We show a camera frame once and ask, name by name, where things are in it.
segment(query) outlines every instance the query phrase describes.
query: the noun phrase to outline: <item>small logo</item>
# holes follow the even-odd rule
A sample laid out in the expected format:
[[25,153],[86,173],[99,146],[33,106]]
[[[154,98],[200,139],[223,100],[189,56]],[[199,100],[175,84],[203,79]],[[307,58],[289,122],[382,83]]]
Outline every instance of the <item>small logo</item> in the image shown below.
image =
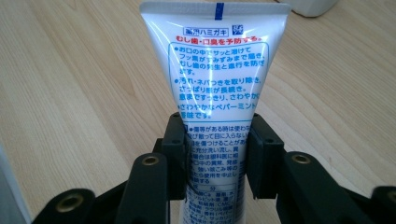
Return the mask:
[[242,35],[244,33],[244,25],[233,25],[233,35]]

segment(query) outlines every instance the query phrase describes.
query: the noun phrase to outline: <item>wood grain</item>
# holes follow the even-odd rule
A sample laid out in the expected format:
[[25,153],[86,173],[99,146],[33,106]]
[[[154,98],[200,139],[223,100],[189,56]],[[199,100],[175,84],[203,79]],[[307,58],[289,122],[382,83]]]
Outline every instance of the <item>wood grain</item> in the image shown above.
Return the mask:
[[[365,196],[396,185],[395,11],[290,14],[257,108],[286,150]],[[67,189],[124,181],[177,110],[138,1],[0,0],[0,81],[0,143],[32,218]],[[274,202],[247,197],[247,223],[278,222]]]

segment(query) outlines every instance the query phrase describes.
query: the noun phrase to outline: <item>tube body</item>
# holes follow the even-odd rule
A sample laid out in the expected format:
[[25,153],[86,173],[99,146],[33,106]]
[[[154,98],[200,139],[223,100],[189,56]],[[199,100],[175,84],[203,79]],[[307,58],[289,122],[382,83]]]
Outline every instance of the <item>tube body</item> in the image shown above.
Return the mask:
[[290,6],[145,2],[140,11],[191,140],[180,223],[243,223],[248,132]]

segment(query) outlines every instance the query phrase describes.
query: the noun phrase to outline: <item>white container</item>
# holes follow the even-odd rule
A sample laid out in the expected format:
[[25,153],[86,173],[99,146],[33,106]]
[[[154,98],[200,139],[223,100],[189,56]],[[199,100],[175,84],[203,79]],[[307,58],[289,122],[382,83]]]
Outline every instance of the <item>white container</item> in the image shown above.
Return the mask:
[[328,11],[338,0],[278,0],[288,3],[292,10],[305,17],[317,17]]

